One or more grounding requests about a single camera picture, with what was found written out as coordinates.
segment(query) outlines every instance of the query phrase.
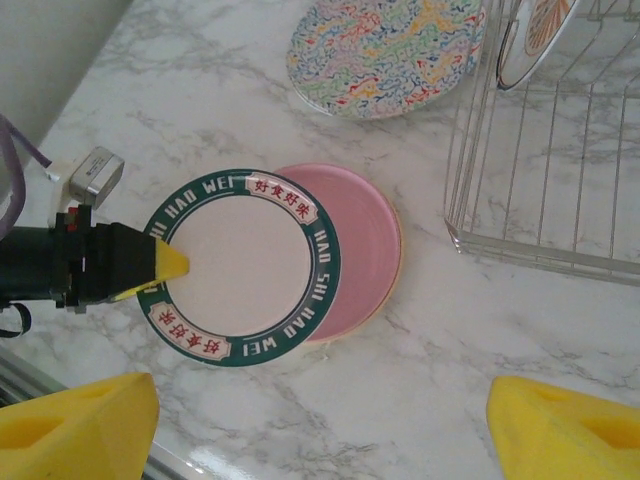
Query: white marble surface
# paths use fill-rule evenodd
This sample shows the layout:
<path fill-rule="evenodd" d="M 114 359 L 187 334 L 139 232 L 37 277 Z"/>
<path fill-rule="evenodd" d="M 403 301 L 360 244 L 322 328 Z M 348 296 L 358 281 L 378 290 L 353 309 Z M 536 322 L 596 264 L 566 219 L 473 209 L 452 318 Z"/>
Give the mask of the white marble surface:
<path fill-rule="evenodd" d="M 284 64 L 309 3 L 136 0 L 43 150 L 124 157 L 98 220 L 138 228 L 216 169 L 348 166 L 404 224 L 387 307 L 343 340 L 245 369 L 181 357 L 135 299 L 86 316 L 34 306 L 33 331 L 3 346 L 69 386 L 152 372 L 156 441 L 221 479 L 499 479 L 485 421 L 496 375 L 640 404 L 638 290 L 456 254 L 440 214 L 447 103 L 362 124 L 309 109 Z M 21 223 L 44 225 L 51 184 L 34 165 L 28 188 Z"/>

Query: white plate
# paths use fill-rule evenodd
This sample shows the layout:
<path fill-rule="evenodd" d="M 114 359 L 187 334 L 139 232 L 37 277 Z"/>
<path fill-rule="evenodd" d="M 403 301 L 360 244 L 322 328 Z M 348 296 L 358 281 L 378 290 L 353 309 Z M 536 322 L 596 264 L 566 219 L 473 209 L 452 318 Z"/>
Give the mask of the white plate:
<path fill-rule="evenodd" d="M 340 278 L 324 208 L 258 170 L 225 170 L 174 192 L 145 230 L 189 257 L 185 277 L 140 292 L 153 329 L 180 353 L 219 366 L 263 363 L 320 325 Z"/>
<path fill-rule="evenodd" d="M 526 82 L 551 51 L 580 0 L 522 0 L 502 41 L 496 76 L 500 90 Z"/>

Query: plate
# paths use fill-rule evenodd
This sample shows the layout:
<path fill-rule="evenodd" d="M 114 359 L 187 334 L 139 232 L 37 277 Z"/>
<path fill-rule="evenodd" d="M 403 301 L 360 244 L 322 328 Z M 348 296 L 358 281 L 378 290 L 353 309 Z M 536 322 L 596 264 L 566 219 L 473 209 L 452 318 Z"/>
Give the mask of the plate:
<path fill-rule="evenodd" d="M 189 257 L 185 277 L 138 294 L 153 329 L 180 353 L 224 367 L 289 352 L 321 324 L 340 280 L 340 246 L 304 188 L 259 170 L 193 180 L 145 232 Z"/>
<path fill-rule="evenodd" d="M 292 36 L 287 70 L 298 94 L 323 113 L 402 115 L 449 92 L 473 68 L 485 20 L 479 0 L 320 0 Z"/>
<path fill-rule="evenodd" d="M 393 290 L 402 263 L 396 212 L 375 186 L 345 168 L 305 164 L 276 173 L 311 192 L 338 233 L 340 287 L 331 311 L 308 341 L 335 340 L 371 318 Z"/>
<path fill-rule="evenodd" d="M 500 90 L 526 82 L 553 48 L 580 0 L 522 0 L 498 54 Z"/>

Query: wire dish rack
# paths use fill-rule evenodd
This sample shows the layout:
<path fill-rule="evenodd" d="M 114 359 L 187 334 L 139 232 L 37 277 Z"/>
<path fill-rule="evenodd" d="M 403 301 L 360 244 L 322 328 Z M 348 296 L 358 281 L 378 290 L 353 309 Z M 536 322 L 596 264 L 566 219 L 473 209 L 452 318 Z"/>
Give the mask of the wire dish rack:
<path fill-rule="evenodd" d="M 583 0 L 525 85 L 496 89 L 513 7 L 460 87 L 445 187 L 459 252 L 640 285 L 640 0 Z"/>

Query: purple cable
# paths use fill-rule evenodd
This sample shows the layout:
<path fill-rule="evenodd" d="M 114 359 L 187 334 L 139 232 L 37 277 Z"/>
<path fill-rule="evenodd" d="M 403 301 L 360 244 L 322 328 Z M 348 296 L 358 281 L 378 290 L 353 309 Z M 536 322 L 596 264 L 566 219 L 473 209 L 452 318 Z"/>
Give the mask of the purple cable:
<path fill-rule="evenodd" d="M 0 240 L 7 236 L 22 213 L 27 197 L 27 186 L 18 152 L 11 137 L 14 136 L 43 167 L 51 165 L 51 160 L 42 155 L 36 147 L 4 115 L 0 114 L 0 151 L 7 166 L 11 183 L 11 200 L 7 211 L 0 218 Z"/>

